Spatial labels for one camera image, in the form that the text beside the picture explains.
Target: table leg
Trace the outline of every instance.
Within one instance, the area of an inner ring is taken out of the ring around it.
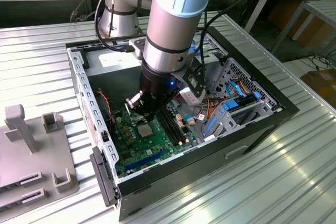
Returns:
[[[290,20],[288,21],[287,25],[285,26],[285,28],[282,30],[282,32],[280,33],[279,37],[276,40],[275,45],[273,46],[273,48],[271,49],[271,53],[274,54],[275,51],[278,49],[278,47],[281,45],[282,41],[284,40],[284,38],[287,36],[287,34],[289,33],[289,31],[291,30],[291,28],[293,27],[293,25],[295,24],[295,22],[298,20],[298,18],[301,16],[301,14],[304,11],[304,4],[305,2],[302,2],[299,6],[299,8],[295,11],[294,15],[290,18]]]
[[[306,20],[302,23],[300,28],[296,31],[296,33],[292,37],[293,40],[297,40],[300,37],[302,32],[306,29],[306,27],[309,25],[309,23],[312,21],[313,18],[314,14],[309,14],[309,16],[306,18]]]
[[[263,9],[264,5],[266,4],[267,0],[259,0],[258,4],[256,5],[256,8],[254,8],[253,13],[250,16],[250,19],[248,20],[246,26],[244,27],[244,30],[248,33],[251,31],[255,21],[257,20],[261,10]]]
[[[331,48],[336,44],[336,36],[327,44],[325,45],[321,50],[321,55],[326,56],[327,53],[331,50]]]

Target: robotic arm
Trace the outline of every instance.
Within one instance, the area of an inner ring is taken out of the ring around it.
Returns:
[[[208,0],[152,0],[139,91],[127,99],[128,106],[148,121],[180,90],[189,103],[203,99],[204,77],[194,73],[186,62],[207,3]]]

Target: aluminum slotted surface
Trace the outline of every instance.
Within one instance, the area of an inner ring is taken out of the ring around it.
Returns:
[[[307,1],[305,9],[336,28],[336,1]]]
[[[148,18],[139,23],[145,31]],[[335,223],[334,109],[298,84],[298,79],[228,17],[218,19],[214,26],[300,112],[256,150],[124,223]],[[0,124],[4,124],[4,106],[9,104],[23,104],[26,118],[61,113],[80,184],[76,194],[7,223],[116,223],[116,212],[104,206],[90,163],[92,146],[65,49],[67,42],[95,39],[92,22],[2,29],[0,38]]]

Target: cardboard box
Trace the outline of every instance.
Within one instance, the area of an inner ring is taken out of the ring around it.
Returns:
[[[336,109],[335,69],[311,71],[301,76],[301,80]]]

